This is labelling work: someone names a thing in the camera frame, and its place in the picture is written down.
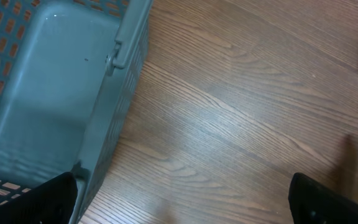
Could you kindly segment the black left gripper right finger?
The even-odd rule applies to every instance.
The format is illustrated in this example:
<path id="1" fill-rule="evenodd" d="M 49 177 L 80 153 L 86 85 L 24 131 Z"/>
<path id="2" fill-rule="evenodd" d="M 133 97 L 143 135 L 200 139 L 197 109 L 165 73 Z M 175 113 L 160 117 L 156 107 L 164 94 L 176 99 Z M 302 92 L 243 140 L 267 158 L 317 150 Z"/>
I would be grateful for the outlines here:
<path id="1" fill-rule="evenodd" d="M 294 224 L 358 224 L 358 204 L 305 174 L 290 183 L 288 201 Z"/>

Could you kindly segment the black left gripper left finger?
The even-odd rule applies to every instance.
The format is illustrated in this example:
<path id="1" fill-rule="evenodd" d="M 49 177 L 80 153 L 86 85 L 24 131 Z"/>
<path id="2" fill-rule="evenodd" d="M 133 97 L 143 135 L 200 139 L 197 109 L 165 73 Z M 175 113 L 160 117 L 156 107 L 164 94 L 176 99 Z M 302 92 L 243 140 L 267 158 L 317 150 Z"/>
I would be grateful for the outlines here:
<path id="1" fill-rule="evenodd" d="M 68 224 L 78 189 L 65 172 L 0 206 L 0 224 Z"/>

